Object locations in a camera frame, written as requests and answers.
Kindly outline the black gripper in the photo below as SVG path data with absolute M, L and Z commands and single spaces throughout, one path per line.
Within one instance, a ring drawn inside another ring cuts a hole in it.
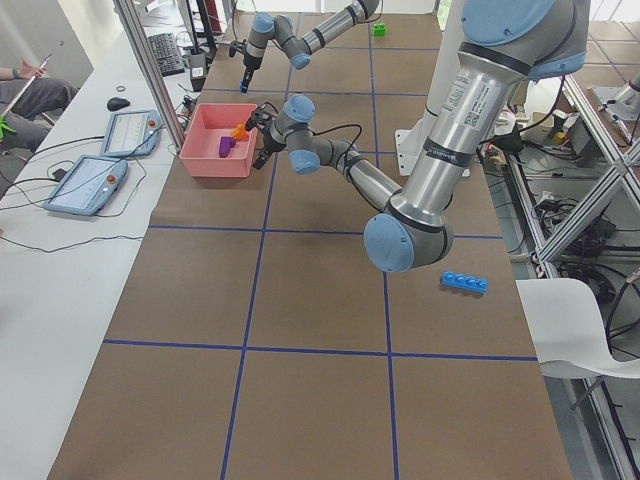
M 275 128 L 275 120 L 279 111 L 270 102 L 257 106 L 245 122 L 247 132 L 257 129 L 262 135 L 262 147 L 258 152 L 253 168 L 261 170 L 270 158 L 286 148 L 282 134 Z
M 243 56 L 245 72 L 242 79 L 251 81 L 254 71 L 258 70 L 262 64 L 264 47 L 260 45 L 256 46 L 248 39 L 243 41 L 234 40 L 229 46 L 229 56 L 234 57 L 236 54 Z

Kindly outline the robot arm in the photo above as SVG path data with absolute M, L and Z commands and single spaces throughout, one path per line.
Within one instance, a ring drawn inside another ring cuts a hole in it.
M 369 163 L 353 143 L 314 133 L 315 107 L 301 94 L 277 114 L 264 107 L 250 114 L 246 129 L 263 138 L 255 167 L 283 151 L 298 174 L 335 169 L 376 210 L 364 245 L 378 269 L 405 272 L 436 263 L 452 246 L 444 212 L 476 148 L 520 82 L 565 76 L 583 66 L 589 11 L 586 1 L 455 4 L 447 24 L 458 44 L 447 58 L 454 73 L 436 79 L 445 90 L 443 104 L 404 185 Z
M 294 34 L 289 17 L 272 16 L 266 12 L 256 13 L 248 38 L 243 41 L 234 40 L 229 47 L 230 57 L 236 53 L 243 56 L 245 71 L 240 81 L 240 92 L 248 92 L 253 74 L 260 69 L 270 41 L 276 43 L 296 70 L 301 70 L 310 63 L 315 52 L 354 26 L 366 23 L 379 4 L 378 0 L 352 1 L 302 37 Z

